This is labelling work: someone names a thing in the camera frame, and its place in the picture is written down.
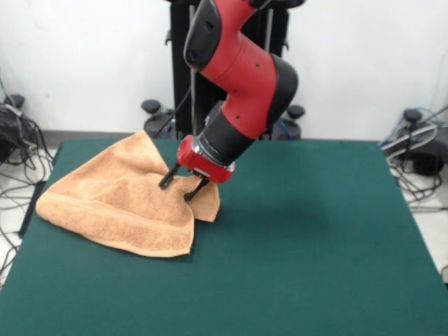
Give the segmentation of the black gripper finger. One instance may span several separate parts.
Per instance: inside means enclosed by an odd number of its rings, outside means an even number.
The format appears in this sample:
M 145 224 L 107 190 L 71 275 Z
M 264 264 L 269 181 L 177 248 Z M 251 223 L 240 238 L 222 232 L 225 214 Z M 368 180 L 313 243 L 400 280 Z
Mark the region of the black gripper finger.
M 190 202 L 198 194 L 198 192 L 201 189 L 203 189 L 203 187 L 205 187 L 208 183 L 209 183 L 208 178 L 204 178 L 204 177 L 199 178 L 198 184 L 195 186 L 195 188 L 184 195 L 184 200 L 186 202 Z
M 161 190 L 165 190 L 170 186 L 180 167 L 181 165 L 176 162 L 174 166 L 164 175 L 162 180 L 159 182 L 159 187 Z

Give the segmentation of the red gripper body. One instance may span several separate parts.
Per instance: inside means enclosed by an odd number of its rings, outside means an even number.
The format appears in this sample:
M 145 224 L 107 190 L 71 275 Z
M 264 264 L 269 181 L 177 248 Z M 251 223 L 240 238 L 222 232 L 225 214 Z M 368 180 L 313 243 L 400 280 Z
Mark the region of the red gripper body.
M 177 163 L 213 183 L 224 183 L 234 173 L 235 164 L 223 166 L 208 158 L 193 135 L 186 136 L 176 152 Z

